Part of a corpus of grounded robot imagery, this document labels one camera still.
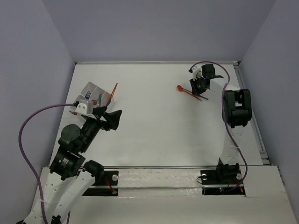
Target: white table surface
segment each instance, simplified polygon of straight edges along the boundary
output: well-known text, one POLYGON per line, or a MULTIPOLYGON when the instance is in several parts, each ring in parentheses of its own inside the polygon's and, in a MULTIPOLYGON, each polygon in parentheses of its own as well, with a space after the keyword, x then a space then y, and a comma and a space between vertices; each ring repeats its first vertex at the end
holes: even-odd
POLYGON ((125 169, 119 196, 83 196, 72 224, 296 224, 276 167, 249 167, 244 196, 202 196, 197 169, 125 169))
MULTIPOLYGON (((104 166, 210 166, 217 165, 225 128, 221 96, 206 91, 209 100, 198 101, 179 92, 191 89, 188 64, 88 64, 76 65, 67 103, 72 103, 88 82, 111 92, 118 83, 112 110, 123 111, 117 131, 100 131, 87 152, 104 166)), ((231 84, 239 86, 233 65, 223 65, 231 84)), ((226 78, 221 68, 216 74, 226 78)), ((59 147, 61 130, 83 122, 65 108, 51 161, 59 147)), ((262 165, 260 146, 249 123, 240 142, 249 165, 262 165)))

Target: white tabletop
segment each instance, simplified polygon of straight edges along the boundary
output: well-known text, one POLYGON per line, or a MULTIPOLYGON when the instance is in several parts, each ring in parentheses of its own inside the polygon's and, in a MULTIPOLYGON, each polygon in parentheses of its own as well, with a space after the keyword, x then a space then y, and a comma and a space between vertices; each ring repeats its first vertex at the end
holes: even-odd
MULTIPOLYGON (((86 160, 104 166, 210 166, 217 165, 225 128, 221 119, 221 96, 206 91, 209 100, 198 101, 179 92, 176 86, 191 89, 188 64, 88 64, 76 65, 67 103, 72 103, 88 82, 114 95, 114 110, 123 110, 117 131, 100 131, 87 152, 86 160)), ((239 86, 233 65, 223 65, 231 84, 239 86)), ((221 68, 216 74, 226 78, 221 68)), ((65 108, 61 130, 83 122, 65 108)), ((249 123, 240 143, 249 165, 262 165, 260 146, 249 123)))
POLYGON ((83 196, 72 224, 296 224, 276 167, 249 167, 246 197, 202 196, 197 169, 126 169, 119 196, 83 196))

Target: white panel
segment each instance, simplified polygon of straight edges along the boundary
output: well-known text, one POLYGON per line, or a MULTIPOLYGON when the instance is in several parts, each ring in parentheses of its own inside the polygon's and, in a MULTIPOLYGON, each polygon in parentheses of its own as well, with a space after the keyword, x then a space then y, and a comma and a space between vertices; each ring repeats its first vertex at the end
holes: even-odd
POLYGON ((119 188, 201 188, 200 169, 120 169, 119 188))
MULTIPOLYGON (((76 65, 67 102, 73 102, 87 82, 112 91, 118 83, 112 110, 122 109, 117 131, 100 131, 84 154, 104 166, 217 165, 225 128, 221 96, 213 91, 198 101, 179 92, 190 89, 188 64, 94 64, 76 65)), ((224 65, 231 84, 238 86, 233 65, 224 65)), ((217 75, 226 77, 215 66, 217 75)), ((68 124, 81 125, 65 108, 57 141, 68 124)), ((240 146, 249 165, 261 165, 259 146, 249 123, 240 146)), ((59 147, 56 145, 52 159, 59 147)))
MULTIPOLYGON (((241 168, 241 172, 244 174, 244 167, 241 168)), ((270 197, 280 193, 285 194, 279 171, 277 167, 273 166, 249 167, 244 186, 247 197, 270 197)))
POLYGON ((202 196, 201 188, 124 188, 118 190, 119 198, 202 196))
POLYGON ((296 224, 287 197, 82 197, 72 224, 296 224))
POLYGON ((277 0, 242 60, 270 161, 279 166, 299 222, 299 1, 277 0))
POLYGON ((43 0, 83 61, 242 60, 275 0, 43 0))

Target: screw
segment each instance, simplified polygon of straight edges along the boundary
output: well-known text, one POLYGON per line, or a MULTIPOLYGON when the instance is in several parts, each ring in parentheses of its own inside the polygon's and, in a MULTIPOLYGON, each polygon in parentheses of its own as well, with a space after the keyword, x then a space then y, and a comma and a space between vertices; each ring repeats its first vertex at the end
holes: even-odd
POLYGON ((114 175, 112 176, 112 180, 113 180, 113 181, 117 181, 117 180, 118 180, 118 175, 114 174, 114 175))
POLYGON ((241 175, 241 174, 237 174, 236 178, 237 178, 238 180, 240 180, 240 179, 242 179, 242 175, 241 175))
POLYGON ((201 175, 201 179, 204 180, 204 181, 206 181, 206 180, 207 180, 207 178, 206 178, 206 174, 202 174, 202 175, 201 175))

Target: orange utensil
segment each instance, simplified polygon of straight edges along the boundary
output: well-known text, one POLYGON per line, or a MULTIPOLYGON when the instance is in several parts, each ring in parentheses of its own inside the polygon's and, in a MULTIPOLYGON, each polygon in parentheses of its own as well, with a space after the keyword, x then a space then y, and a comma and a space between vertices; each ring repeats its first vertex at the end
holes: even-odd
POLYGON ((107 100, 106 105, 107 105, 107 104, 109 103, 109 101, 112 99, 112 97, 113 97, 113 95, 114 95, 114 92, 115 92, 115 90, 116 90, 117 84, 115 84, 115 87, 114 87, 114 89, 113 89, 113 91, 112 91, 112 93, 111 93, 109 99, 107 100))
POLYGON ((196 99, 202 101, 202 100, 199 99, 198 97, 196 97, 196 96, 192 95, 191 93, 187 92, 186 90, 184 90, 183 87, 182 87, 181 85, 178 85, 177 88, 178 88, 178 90, 179 90, 180 92, 185 92, 185 93, 189 94, 190 96, 192 96, 192 97, 194 97, 194 98, 196 98, 196 99))

